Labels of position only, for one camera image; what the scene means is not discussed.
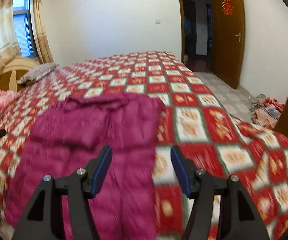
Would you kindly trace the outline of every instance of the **silver bolt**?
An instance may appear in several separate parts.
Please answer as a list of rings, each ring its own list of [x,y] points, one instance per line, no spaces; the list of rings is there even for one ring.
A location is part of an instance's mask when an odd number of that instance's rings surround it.
[[[231,175],[231,180],[232,180],[233,182],[236,182],[236,181],[239,181],[239,178],[238,178],[237,175]]]
[[[198,175],[204,175],[206,173],[206,171],[204,169],[197,169],[195,172]]]
[[[85,174],[85,172],[86,172],[86,170],[83,169],[83,168],[79,168],[79,169],[76,171],[76,173],[77,173],[78,175],[83,175],[83,174]]]
[[[45,175],[44,177],[43,177],[43,180],[45,181],[45,182],[48,182],[48,181],[50,181],[52,179],[52,176],[51,175]]]

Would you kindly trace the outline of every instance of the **bedspread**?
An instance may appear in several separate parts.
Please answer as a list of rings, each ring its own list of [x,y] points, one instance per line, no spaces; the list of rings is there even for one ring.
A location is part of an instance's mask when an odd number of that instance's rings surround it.
[[[250,193],[271,239],[288,226],[288,139],[231,117],[211,91],[174,55],[143,52],[115,55],[59,68],[25,88],[0,120],[0,212],[36,116],[69,95],[85,98],[121,92],[159,97],[155,168],[155,224],[163,239],[183,233],[192,203],[183,197],[170,160],[179,145],[196,166],[213,176],[237,174]],[[220,197],[214,198],[209,239],[215,239]]]

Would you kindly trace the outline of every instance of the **blue gripper pad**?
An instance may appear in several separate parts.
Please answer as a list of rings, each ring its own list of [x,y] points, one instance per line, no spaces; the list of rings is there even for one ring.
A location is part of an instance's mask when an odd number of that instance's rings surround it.
[[[173,146],[171,148],[170,158],[182,192],[187,198],[191,198],[191,182],[194,183],[194,170],[196,170],[196,166],[191,159],[187,159],[183,156],[183,153],[178,146]]]
[[[88,174],[87,184],[91,184],[90,194],[94,198],[103,186],[104,179],[112,161],[112,149],[110,146],[104,146],[100,155],[92,159],[86,166]]]

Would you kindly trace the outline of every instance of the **clothes on floor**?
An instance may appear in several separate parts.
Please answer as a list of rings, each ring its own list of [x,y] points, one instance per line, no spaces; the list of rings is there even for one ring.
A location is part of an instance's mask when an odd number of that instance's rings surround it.
[[[158,98],[140,94],[71,96],[36,119],[6,198],[5,217],[16,226],[44,175],[68,176],[97,157],[104,145],[112,162],[101,192],[89,200],[102,240],[155,240],[151,173],[160,113]],[[67,196],[62,197],[67,240],[72,240]]]
[[[275,128],[285,105],[271,99],[264,94],[260,94],[252,102],[250,111],[252,112],[252,122],[261,127]]]

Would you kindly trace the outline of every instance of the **open door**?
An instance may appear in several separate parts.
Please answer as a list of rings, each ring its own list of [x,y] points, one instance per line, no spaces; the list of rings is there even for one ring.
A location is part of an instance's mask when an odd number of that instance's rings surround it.
[[[210,70],[236,89],[242,68],[245,44],[243,0],[211,0],[213,47]]]

